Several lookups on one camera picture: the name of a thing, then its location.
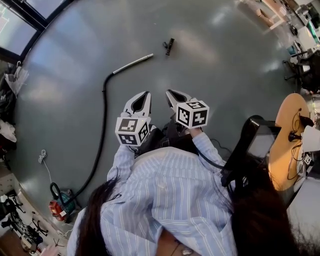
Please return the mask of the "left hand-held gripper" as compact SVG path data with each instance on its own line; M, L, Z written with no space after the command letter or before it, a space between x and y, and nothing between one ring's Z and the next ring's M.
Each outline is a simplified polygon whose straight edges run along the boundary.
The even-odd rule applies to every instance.
M127 101L117 118L115 134L121 145L139 147L150 133L152 96L143 91Z

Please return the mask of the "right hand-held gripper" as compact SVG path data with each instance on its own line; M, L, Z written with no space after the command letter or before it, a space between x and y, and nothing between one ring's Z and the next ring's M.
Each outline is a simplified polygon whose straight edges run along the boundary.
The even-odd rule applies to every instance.
M210 107L202 100L190 101L190 95L173 89L167 90L165 96L169 107L175 112L176 123L186 129L208 125Z

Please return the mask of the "black vacuum floor nozzle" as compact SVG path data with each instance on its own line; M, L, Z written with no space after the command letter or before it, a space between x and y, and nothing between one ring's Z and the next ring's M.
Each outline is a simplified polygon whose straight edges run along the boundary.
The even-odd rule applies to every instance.
M169 42L163 42L162 45L163 47L166 49L166 55L169 56L170 53L171 53L171 49L172 49L172 46L173 46L173 43L174 43L175 39L174 38L171 38L169 40Z

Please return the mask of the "person's left forearm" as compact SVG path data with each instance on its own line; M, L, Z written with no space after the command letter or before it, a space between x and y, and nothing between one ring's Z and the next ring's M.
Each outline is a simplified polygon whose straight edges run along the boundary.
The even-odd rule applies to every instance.
M126 181L131 175L134 162L135 152L129 146L120 145L107 174L107 180L118 178L119 181Z

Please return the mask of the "person's right forearm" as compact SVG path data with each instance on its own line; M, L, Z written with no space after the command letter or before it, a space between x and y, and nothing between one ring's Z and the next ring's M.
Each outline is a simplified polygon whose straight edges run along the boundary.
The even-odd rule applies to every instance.
M219 155L218 150L214 147L209 137L200 128L188 130L195 147L211 162L219 166L224 166L225 161Z

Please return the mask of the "green red vacuum cleaner body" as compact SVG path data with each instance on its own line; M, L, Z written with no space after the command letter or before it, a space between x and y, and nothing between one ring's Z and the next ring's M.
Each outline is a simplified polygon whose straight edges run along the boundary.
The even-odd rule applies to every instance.
M59 222L69 223L71 214L76 209L76 203L71 200L73 192L68 189L61 191L55 182L50 184L52 200L49 202L51 215Z

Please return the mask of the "person's dark trousers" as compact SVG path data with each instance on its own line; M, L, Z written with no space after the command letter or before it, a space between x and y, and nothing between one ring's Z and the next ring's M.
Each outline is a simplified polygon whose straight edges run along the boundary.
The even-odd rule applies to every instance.
M164 125L163 129L152 128L146 140L135 151L135 157L166 147L198 154L192 136L189 133L186 134L186 130L181 124L171 120Z

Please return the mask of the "round wooden table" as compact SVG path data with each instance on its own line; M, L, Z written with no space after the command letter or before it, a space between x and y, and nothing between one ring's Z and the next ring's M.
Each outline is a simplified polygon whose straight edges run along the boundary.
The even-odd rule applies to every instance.
M289 141L290 132L299 136L304 131L300 116L309 117L310 111L305 99L298 93L289 94L282 102L275 124L281 130L269 151L268 169L277 191L285 191L296 182L298 154L301 141Z

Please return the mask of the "brown cardboard box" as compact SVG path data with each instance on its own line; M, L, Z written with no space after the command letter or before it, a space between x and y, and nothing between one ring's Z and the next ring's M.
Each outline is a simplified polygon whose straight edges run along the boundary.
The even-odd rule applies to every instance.
M268 16L262 9L258 8L254 12L269 28L275 24L272 17Z

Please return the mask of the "transparent umbrella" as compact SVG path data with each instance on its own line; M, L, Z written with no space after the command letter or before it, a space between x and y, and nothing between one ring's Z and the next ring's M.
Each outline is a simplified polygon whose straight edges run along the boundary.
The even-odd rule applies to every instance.
M20 92L22 86L25 85L28 76L29 73L27 70L22 68L21 61L17 62L14 73L6 73L4 75L5 81L7 82L9 88L11 89L15 97L18 96L18 93Z

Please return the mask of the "black office chair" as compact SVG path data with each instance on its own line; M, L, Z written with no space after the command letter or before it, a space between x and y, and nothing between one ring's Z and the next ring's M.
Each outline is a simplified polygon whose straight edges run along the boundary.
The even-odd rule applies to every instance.
M292 76L285 76L284 79L296 79L298 86L301 88L317 92L320 91L320 49L311 53L307 57L303 57L308 51L293 54L291 57L297 57L297 63L283 60L293 72Z

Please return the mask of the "black framed window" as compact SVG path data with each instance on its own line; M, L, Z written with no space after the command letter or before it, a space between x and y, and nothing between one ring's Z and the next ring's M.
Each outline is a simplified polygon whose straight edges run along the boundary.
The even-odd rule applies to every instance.
M0 60L22 61L49 25L75 0L0 0Z

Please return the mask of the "white cloth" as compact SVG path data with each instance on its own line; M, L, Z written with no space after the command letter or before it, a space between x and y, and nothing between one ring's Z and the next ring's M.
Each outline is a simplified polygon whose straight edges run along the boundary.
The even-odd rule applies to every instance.
M7 140L16 143L17 138L15 135L15 128L12 124L4 122L0 119L0 135L4 136Z

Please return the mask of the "white device on table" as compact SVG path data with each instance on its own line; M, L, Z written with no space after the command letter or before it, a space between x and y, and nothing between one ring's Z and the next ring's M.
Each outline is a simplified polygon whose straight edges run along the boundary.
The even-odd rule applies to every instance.
M320 130L306 126L302 135L302 150L304 153L320 151Z

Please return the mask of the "black tripod stands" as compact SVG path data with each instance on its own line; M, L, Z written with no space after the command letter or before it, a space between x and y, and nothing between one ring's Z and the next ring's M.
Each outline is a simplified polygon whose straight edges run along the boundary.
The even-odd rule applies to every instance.
M0 230L11 230L22 243L24 251L31 256L40 256L48 231L40 227L40 222L27 215L24 204L14 190L0 195Z

